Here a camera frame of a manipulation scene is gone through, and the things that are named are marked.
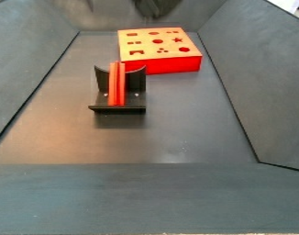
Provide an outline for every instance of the shape sorter block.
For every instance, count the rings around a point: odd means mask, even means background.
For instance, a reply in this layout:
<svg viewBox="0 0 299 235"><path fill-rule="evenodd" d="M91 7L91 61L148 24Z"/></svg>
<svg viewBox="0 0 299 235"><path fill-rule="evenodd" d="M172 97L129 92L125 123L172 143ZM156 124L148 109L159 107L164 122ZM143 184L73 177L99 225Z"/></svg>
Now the shape sorter block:
<svg viewBox="0 0 299 235"><path fill-rule="evenodd" d="M181 28L119 30L120 59L127 71L144 65L147 74L195 72L201 53Z"/></svg>

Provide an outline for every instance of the dark gray floor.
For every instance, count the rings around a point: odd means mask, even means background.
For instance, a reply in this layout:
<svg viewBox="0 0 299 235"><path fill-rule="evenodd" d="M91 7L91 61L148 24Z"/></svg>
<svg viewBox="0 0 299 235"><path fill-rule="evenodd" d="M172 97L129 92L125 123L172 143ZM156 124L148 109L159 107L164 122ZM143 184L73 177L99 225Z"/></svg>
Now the dark gray floor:
<svg viewBox="0 0 299 235"><path fill-rule="evenodd" d="M93 65L119 59L116 33L83 33L0 139L0 163L256 162L216 72L147 77L145 115L101 116Z"/></svg>

